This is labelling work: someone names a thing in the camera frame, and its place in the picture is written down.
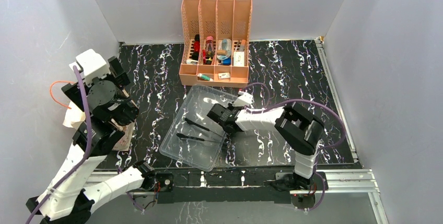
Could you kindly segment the clear plastic tray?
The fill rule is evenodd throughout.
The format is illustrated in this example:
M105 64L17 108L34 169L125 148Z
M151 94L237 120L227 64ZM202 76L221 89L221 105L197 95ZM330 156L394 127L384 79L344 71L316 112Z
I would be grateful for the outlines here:
M213 105L219 103L226 107L236 98L236 95L212 87L202 85L192 86L163 139L159 152L166 157L187 164L193 168L206 172L211 171L219 160L221 147L225 142L227 134L221 126L209 119L206 115ZM185 117L225 136L217 136L198 127L189 125L185 122ZM179 139L176 133L208 140L222 141L223 143L217 144Z

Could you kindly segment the printed paper bag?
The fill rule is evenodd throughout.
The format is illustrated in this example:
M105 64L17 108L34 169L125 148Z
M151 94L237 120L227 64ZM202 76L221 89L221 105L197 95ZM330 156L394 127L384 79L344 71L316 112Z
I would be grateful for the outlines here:
M94 79L91 87L85 87L85 91L92 127L90 155L107 155L112 151L115 144L125 135L125 132L122 129L125 126L117 125L114 120L111 122L104 122L97 119L92 114L90 103L93 101L103 101L106 103L116 99L131 99L131 97L126 95L123 90L112 81L100 80L98 78Z

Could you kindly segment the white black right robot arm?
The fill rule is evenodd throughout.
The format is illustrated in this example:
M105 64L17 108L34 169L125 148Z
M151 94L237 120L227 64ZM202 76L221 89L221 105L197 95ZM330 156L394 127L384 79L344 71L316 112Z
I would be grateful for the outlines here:
M217 103L209 110L207 117L222 128L222 133L185 117L187 125L204 130L209 136L177 132L173 137L181 141L223 145L228 135L238 132L277 132L295 151L296 161L291 175L277 176L270 185L278 191L311 189L315 182L314 167L324 124L302 105L291 102L274 109L251 110L245 105L229 103L223 106Z

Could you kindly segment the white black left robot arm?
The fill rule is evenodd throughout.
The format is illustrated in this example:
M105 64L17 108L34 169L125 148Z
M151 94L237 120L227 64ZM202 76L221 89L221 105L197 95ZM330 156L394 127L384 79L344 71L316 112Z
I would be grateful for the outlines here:
M62 91L84 112L85 120L49 186L27 200L31 216L41 215L42 223L86 223L116 197L138 188L151 191L159 185L155 170L143 161L96 185L86 185L124 136L123 127L135 122L139 109L125 91L130 81L116 57L105 60L89 49L76 56L71 69L77 82L65 85Z

